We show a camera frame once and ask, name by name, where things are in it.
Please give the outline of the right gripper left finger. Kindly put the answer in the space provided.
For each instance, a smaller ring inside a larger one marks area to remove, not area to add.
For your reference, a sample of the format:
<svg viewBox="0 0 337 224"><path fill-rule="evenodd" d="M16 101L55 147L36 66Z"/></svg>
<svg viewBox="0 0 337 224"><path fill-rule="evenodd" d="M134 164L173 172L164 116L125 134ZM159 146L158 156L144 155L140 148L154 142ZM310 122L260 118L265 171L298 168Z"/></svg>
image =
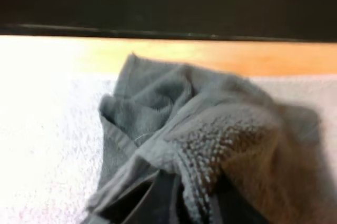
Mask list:
<svg viewBox="0 0 337 224"><path fill-rule="evenodd" d="M108 207L101 211L99 216L108 220L110 223L122 223L140 203L153 181L154 178L146 178L134 183L127 188L118 199L114 200Z"/></svg>

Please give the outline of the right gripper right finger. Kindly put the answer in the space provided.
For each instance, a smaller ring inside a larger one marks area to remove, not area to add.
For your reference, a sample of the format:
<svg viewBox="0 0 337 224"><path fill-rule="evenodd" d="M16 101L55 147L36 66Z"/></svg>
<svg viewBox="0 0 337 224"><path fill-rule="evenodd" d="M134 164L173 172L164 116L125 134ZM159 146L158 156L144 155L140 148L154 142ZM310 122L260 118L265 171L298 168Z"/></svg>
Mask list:
<svg viewBox="0 0 337 224"><path fill-rule="evenodd" d="M160 171L133 210L133 223L180 223L181 178Z"/></svg>

